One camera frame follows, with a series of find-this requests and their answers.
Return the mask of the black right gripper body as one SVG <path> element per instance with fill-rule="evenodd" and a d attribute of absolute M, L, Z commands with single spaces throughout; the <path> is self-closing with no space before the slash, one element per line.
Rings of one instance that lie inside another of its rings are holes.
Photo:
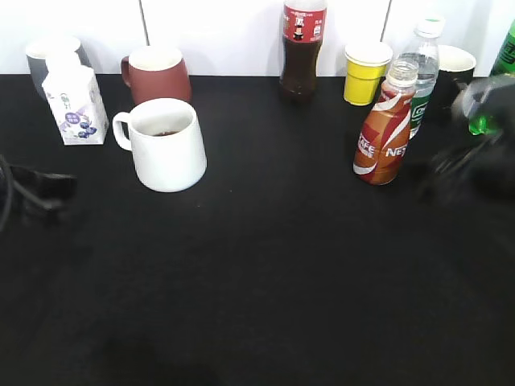
<path fill-rule="evenodd" d="M 426 201 L 514 200 L 514 76 L 494 75 L 463 85 L 451 104 L 451 123 L 468 144 L 448 147 L 419 165 Z"/>

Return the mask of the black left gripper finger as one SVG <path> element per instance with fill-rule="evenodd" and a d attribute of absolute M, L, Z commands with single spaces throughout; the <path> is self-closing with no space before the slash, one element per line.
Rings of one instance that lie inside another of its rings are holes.
<path fill-rule="evenodd" d="M 14 180 L 40 199 L 71 199 L 76 194 L 73 175 L 45 173 L 24 166 L 11 166 Z"/>

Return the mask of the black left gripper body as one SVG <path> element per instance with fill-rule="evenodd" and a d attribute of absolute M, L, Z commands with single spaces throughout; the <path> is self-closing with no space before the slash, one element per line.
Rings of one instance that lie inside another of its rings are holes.
<path fill-rule="evenodd" d="M 58 224 L 68 210 L 68 199 L 40 199 L 25 191 L 14 180 L 11 166 L 15 165 L 8 163 L 1 155 L 1 232 L 15 217 L 43 224 Z"/>

